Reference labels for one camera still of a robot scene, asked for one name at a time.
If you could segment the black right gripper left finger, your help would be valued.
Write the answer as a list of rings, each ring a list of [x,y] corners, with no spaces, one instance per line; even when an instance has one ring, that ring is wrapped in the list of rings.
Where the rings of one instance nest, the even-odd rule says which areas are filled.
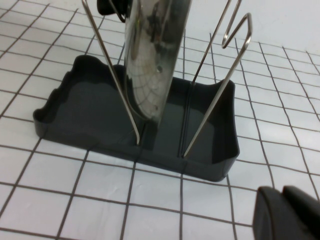
[[[287,213],[282,194],[271,187],[259,187],[253,215],[253,234],[256,240],[284,240],[283,230]]]

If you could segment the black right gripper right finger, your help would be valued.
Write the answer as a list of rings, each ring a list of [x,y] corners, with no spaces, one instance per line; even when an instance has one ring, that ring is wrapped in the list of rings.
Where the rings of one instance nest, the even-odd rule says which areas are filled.
[[[320,203],[295,186],[284,186],[282,194],[291,205],[295,214],[308,228],[308,231],[320,239]]]

